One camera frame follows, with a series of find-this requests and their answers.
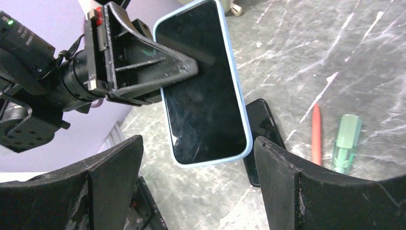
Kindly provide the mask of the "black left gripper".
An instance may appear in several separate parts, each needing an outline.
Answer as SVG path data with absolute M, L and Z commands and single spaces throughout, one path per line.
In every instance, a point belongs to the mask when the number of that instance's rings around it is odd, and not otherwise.
M 86 112 L 98 99 L 131 106 L 160 102 L 160 88 L 198 73 L 195 59 L 153 41 L 118 4 L 102 9 L 103 22 L 85 23 L 85 48 L 70 52 L 58 70 L 58 107 Z

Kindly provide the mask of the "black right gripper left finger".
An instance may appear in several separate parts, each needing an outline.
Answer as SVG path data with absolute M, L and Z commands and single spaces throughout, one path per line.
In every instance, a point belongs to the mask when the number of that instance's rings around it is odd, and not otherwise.
M 143 152 L 135 135 L 28 181 L 1 183 L 1 229 L 122 230 Z

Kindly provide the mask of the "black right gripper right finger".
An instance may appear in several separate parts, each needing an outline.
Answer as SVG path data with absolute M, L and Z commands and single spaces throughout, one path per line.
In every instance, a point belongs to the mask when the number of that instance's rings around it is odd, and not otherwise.
M 403 230 L 406 178 L 371 181 L 318 166 L 258 137 L 254 154 L 272 230 Z

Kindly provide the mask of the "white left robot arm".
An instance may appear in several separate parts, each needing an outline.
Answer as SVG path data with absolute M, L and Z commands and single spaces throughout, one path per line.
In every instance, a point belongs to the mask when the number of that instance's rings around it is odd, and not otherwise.
M 0 13 L 0 143 L 16 153 L 49 143 L 94 101 L 131 106 L 158 102 L 160 88 L 198 73 L 195 59 L 155 42 L 130 20 L 127 0 L 86 0 L 84 33 L 55 57 L 55 48 Z

